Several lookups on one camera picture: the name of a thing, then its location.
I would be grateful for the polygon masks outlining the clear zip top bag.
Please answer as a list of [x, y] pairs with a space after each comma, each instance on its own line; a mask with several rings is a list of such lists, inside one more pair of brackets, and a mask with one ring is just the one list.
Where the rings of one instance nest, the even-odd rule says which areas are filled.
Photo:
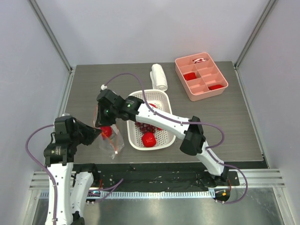
[[[93, 123], [92, 124], [93, 124], [94, 128], [96, 128], [94, 125], [96, 111], [97, 111], [97, 106], [95, 106], [94, 113], [93, 113]], [[116, 126], [116, 124], [114, 124], [110, 127], [112, 128], [112, 135], [109, 138], [105, 138], [105, 139], [100, 135], [99, 141], [98, 141], [99, 142], [98, 146], [101, 150], [106, 151], [112, 159], [115, 159], [120, 154], [120, 152], [124, 148], [125, 144], [124, 144], [124, 140], [121, 135], [121, 132], [118, 129], [118, 127]]]

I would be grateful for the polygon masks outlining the dark fake grape bunch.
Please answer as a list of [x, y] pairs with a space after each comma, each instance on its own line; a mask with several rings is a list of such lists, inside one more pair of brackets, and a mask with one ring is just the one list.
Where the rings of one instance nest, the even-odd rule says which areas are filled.
[[143, 134], [156, 132], [156, 127], [150, 124], [135, 122], [135, 126], [138, 127]]

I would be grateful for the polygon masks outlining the red fake apple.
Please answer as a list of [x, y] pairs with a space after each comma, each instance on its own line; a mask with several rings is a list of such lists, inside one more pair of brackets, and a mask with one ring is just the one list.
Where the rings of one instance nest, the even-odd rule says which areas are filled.
[[142, 136], [142, 143], [146, 148], [154, 147], [157, 143], [153, 133], [145, 133]]

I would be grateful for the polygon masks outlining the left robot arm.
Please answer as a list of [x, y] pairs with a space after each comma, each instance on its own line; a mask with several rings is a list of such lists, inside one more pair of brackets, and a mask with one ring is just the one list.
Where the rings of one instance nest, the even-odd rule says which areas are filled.
[[90, 145], [101, 134], [71, 115], [55, 119], [54, 136], [44, 150], [45, 166], [49, 176], [47, 225], [83, 225], [83, 211], [90, 187], [100, 182], [100, 174], [93, 163], [83, 164], [75, 172], [74, 156], [78, 145]]

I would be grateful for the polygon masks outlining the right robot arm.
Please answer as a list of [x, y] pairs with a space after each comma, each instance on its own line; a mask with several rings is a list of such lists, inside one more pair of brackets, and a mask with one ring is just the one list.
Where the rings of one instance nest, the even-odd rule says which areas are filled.
[[228, 181], [228, 167], [212, 151], [204, 136], [204, 122], [196, 116], [192, 118], [179, 117], [159, 110], [147, 102], [146, 98], [128, 96], [123, 99], [114, 91], [105, 89], [97, 96], [97, 119], [95, 127], [110, 126], [117, 119], [140, 122], [161, 128], [182, 140], [180, 150], [186, 155], [197, 157], [206, 167], [212, 181], [223, 185]]

